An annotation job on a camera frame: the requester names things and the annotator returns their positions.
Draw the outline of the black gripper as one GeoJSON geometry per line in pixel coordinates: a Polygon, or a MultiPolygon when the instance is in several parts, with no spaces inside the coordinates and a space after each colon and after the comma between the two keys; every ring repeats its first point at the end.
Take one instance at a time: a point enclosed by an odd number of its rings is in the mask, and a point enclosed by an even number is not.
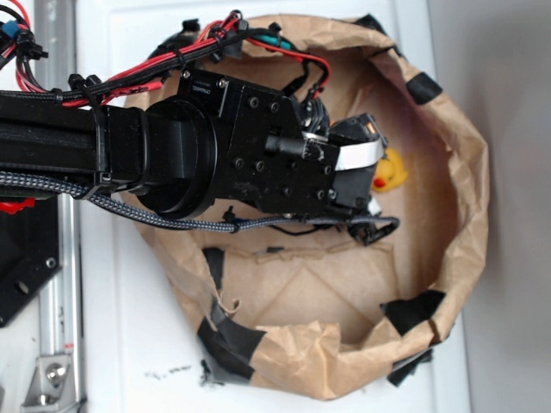
{"type": "Polygon", "coordinates": [[[203,70],[181,76],[176,105],[195,133],[187,201],[216,199],[263,213],[327,212],[339,149],[304,136],[281,91],[203,70]]]}

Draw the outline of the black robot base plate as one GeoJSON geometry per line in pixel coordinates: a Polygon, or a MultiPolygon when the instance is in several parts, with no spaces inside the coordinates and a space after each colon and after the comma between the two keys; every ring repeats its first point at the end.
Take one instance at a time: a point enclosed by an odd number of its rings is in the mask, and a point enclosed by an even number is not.
{"type": "Polygon", "coordinates": [[[1,213],[1,326],[12,322],[59,268],[59,207],[38,200],[1,213]]]}

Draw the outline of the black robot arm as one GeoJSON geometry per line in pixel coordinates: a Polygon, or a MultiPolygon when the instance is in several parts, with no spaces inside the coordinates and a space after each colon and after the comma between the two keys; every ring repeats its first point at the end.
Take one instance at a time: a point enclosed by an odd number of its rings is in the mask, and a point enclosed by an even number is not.
{"type": "Polygon", "coordinates": [[[208,71],[187,71],[148,109],[1,100],[2,170],[75,183],[87,197],[130,192],[167,219],[218,199],[331,215],[338,154],[304,134],[282,92],[208,71]]]}

